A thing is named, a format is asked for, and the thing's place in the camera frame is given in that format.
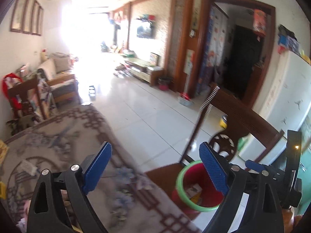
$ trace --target black door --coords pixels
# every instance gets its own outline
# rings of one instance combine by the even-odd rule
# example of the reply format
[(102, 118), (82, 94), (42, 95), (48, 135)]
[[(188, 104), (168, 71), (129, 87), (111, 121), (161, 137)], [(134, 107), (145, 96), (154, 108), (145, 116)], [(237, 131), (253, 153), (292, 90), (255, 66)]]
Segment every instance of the black door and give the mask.
[(224, 74), (224, 87), (242, 99), (247, 88), (252, 67), (260, 59), (263, 38), (250, 29), (236, 26), (233, 46), (227, 70)]

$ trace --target brown wooden chair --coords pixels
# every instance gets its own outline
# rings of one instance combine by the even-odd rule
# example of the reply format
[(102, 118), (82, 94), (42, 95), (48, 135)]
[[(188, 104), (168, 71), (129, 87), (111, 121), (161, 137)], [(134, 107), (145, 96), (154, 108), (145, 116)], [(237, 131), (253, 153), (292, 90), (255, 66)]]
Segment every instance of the brown wooden chair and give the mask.
[(46, 114), (45, 114), (45, 111), (42, 105), (42, 101), (40, 99), (38, 83), (39, 83), (39, 78), (38, 78), (38, 75), (36, 74), (34, 78), (27, 80), (21, 84), (18, 84), (14, 86), (13, 88), (8, 89), (7, 93), (9, 96), (10, 105), (14, 112), (14, 118), (19, 118), (19, 115), (18, 115), (18, 110), (15, 108), (12, 102), (12, 98), (18, 95), (21, 98), (22, 116), (26, 116), (26, 115), (34, 113), (34, 109), (28, 99), (28, 91), (33, 89), (38, 99), (38, 105), (39, 105), (42, 117), (44, 120), (46, 120)]
[[(189, 163), (193, 161), (188, 155), (188, 152), (200, 130), (205, 116), (209, 114), (212, 105), (227, 114), (228, 118), (227, 128), (215, 134), (209, 141), (209, 144), (213, 147), (214, 143), (217, 141), (220, 147), (218, 153), (222, 151), (227, 152), (228, 155), (226, 159), (228, 161), (231, 161), (237, 152), (238, 140), (249, 133), (251, 133), (266, 148), (255, 160), (256, 162), (262, 160), (284, 134), (284, 131), (281, 130), (278, 132), (261, 116), (245, 106), (240, 100), (229, 95), (216, 84), (212, 84), (210, 93), (200, 108), (199, 118), (179, 163), (146, 172), (147, 176), (162, 188), (169, 197), (171, 197), (172, 191), (175, 188), (178, 174), (185, 166), (183, 164), (184, 160)], [(198, 214), (190, 214), (188, 216), (189, 218), (194, 219), (197, 215)]]

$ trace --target tv screen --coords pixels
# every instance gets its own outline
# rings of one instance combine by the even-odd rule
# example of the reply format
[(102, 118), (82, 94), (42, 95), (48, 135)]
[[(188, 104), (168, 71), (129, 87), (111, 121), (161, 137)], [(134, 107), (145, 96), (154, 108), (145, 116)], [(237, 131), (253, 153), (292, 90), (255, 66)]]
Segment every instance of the tv screen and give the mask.
[(150, 21), (140, 21), (137, 27), (137, 37), (152, 38), (153, 25)]

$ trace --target bucket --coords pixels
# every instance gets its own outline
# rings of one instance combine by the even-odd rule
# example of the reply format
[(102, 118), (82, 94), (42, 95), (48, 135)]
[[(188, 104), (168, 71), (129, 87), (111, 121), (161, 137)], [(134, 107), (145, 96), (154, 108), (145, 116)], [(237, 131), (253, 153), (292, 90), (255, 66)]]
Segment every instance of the bucket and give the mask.
[[(189, 187), (198, 184), (201, 188), (201, 204), (197, 205), (190, 200), (186, 191)], [(221, 192), (215, 189), (202, 161), (194, 161), (186, 166), (178, 175), (176, 186), (172, 193), (172, 201), (185, 213), (211, 212), (218, 209), (223, 200)]]
[(159, 89), (162, 91), (166, 91), (169, 89), (169, 84), (171, 83), (172, 78), (170, 77), (160, 77), (158, 79)]

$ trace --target trash can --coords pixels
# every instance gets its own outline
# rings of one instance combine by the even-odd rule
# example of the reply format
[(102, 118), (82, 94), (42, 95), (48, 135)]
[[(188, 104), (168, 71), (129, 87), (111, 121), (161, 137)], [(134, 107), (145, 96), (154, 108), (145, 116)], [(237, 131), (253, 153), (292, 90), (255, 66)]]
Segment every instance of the trash can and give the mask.
[(161, 89), (162, 91), (166, 91), (169, 89), (169, 84), (171, 83), (172, 78), (170, 77), (160, 77), (158, 79), (158, 83), (159, 83), (159, 89)]
[(172, 193), (173, 202), (186, 214), (214, 211), (223, 198), (200, 160), (190, 163), (179, 173)]

